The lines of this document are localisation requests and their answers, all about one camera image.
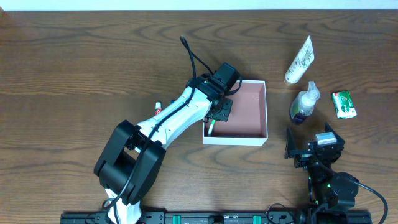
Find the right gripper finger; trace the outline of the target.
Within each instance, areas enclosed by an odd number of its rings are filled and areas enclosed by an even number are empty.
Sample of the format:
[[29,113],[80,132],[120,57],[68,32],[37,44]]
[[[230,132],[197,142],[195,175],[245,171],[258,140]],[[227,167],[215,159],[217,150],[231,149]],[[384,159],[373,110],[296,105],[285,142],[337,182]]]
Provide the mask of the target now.
[[287,128],[287,142],[285,147],[285,158],[293,158],[297,155],[297,148],[290,128]]
[[341,144],[341,145],[345,144],[345,140],[340,135],[338,135],[337,132],[334,131],[333,128],[327,122],[325,122],[325,132],[326,133],[329,133],[329,132],[333,133],[335,138],[336,138],[337,144]]

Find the green white toothbrush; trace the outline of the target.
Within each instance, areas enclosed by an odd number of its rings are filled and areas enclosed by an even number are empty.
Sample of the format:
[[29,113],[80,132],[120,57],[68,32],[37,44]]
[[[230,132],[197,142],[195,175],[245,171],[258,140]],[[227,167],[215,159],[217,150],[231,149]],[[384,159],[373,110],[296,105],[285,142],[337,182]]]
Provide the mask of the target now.
[[213,129],[214,129],[215,122],[216,121],[214,119],[211,121],[209,128],[208,128],[208,136],[211,136]]

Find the white cardboard box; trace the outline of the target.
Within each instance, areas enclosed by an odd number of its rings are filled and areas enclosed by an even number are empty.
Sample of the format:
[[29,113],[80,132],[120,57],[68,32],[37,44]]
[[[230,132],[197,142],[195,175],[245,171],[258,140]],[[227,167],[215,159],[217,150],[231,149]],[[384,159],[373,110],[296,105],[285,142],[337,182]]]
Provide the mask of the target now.
[[227,122],[217,121],[211,136],[203,125],[205,145],[262,146],[268,140],[266,82],[243,80],[233,101]]

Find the Colgate toothpaste tube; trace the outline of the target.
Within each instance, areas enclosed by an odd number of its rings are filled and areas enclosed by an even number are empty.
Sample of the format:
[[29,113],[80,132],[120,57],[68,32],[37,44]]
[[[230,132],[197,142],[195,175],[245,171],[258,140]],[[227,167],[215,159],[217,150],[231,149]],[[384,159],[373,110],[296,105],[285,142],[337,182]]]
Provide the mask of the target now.
[[162,111],[162,103],[156,102],[155,103],[155,115],[158,115]]

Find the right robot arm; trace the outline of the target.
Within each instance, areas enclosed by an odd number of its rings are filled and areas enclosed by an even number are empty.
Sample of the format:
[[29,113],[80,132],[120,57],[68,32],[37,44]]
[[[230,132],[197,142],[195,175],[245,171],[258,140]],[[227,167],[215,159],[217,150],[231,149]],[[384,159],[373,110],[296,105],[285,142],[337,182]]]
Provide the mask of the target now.
[[356,178],[331,169],[344,149],[345,141],[328,124],[315,135],[306,149],[297,149],[294,136],[287,130],[284,157],[294,160],[294,167],[308,172],[308,195],[316,206],[307,210],[306,223],[348,223],[348,210],[355,206],[359,187]]

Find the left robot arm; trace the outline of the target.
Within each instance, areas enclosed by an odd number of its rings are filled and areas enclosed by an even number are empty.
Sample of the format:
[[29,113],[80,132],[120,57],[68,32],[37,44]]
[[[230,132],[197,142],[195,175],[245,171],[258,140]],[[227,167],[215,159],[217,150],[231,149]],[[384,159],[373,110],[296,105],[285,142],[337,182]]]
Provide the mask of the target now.
[[234,84],[241,84],[237,74],[192,78],[159,114],[137,125],[124,120],[115,127],[94,167],[108,194],[104,210],[111,223],[137,223],[140,201],[153,186],[167,148],[197,121],[227,121]]

